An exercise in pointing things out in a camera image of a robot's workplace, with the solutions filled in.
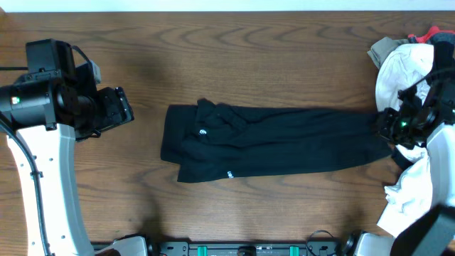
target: white wall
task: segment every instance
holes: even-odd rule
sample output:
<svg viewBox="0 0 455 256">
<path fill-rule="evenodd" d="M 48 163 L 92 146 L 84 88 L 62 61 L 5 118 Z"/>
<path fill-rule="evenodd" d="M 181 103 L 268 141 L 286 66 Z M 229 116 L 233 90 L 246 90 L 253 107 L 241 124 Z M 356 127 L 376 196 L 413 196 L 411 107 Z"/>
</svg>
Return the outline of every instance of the white wall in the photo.
<svg viewBox="0 0 455 256">
<path fill-rule="evenodd" d="M 455 0 L 0 0 L 6 12 L 448 11 Z"/>
</svg>

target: wooden tabletop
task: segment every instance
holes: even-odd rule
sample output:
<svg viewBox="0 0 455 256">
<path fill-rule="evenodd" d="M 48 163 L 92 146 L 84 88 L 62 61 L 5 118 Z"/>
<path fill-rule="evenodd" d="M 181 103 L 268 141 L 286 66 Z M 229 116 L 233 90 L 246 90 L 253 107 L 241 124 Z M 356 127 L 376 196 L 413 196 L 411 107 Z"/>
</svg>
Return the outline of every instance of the wooden tabletop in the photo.
<svg viewBox="0 0 455 256">
<path fill-rule="evenodd" d="M 323 174 L 177 183 L 160 160 L 170 104 L 333 107 L 375 111 L 378 74 L 366 51 L 384 36 L 431 25 L 455 28 L 454 12 L 103 13 L 0 16 L 0 66 L 26 65 L 25 43 L 80 46 L 102 86 L 122 86 L 136 120 L 76 144 L 82 215 L 93 241 L 144 231 L 156 240 L 305 240 L 376 226 L 389 158 Z M 11 84 L 20 73 L 0 74 Z M 0 254 L 25 255 L 26 222 L 13 157 L 0 139 Z"/>
</svg>

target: gray cloth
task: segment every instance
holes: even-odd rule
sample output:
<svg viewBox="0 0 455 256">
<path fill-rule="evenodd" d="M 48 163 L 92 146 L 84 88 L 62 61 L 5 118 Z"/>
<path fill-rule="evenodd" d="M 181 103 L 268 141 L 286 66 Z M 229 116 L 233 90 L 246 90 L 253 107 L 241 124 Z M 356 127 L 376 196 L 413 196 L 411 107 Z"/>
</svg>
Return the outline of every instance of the gray cloth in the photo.
<svg viewBox="0 0 455 256">
<path fill-rule="evenodd" d="M 371 50 L 367 54 L 376 65 L 376 68 L 380 69 L 389 54 L 405 43 L 410 42 L 407 39 L 392 40 L 386 36 L 371 46 Z"/>
</svg>

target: white cloth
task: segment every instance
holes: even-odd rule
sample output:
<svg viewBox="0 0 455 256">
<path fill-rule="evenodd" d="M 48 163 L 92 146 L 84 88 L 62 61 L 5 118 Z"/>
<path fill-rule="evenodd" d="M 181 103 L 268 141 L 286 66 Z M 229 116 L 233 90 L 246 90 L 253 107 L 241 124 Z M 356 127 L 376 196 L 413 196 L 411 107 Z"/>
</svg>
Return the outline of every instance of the white cloth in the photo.
<svg viewBox="0 0 455 256">
<path fill-rule="evenodd" d="M 399 90 L 404 90 L 422 79 L 432 69 L 433 46 L 411 43 L 399 46 L 382 64 L 376 82 L 376 105 L 378 111 L 386 107 L 400 109 Z M 417 85 L 417 96 L 422 103 L 427 97 L 426 81 Z M 382 213 L 378 226 L 397 237 L 414 221 L 422 217 L 432 201 L 432 182 L 429 157 L 426 149 L 415 146 L 406 149 L 398 145 L 404 157 L 415 163 L 406 169 L 395 186 L 384 187 L 389 202 Z"/>
</svg>

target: green tape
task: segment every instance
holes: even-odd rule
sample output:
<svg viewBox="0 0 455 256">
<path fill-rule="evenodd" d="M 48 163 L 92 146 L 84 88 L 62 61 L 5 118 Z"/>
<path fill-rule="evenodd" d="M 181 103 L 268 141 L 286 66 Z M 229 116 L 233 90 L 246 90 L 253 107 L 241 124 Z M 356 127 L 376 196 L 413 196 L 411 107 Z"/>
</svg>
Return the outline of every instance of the green tape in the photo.
<svg viewBox="0 0 455 256">
<path fill-rule="evenodd" d="M 207 256 L 207 247 L 206 246 L 198 247 L 198 256 Z"/>
<path fill-rule="evenodd" d="M 289 248 L 290 256 L 299 256 L 299 247 L 298 246 L 291 246 Z"/>
</svg>

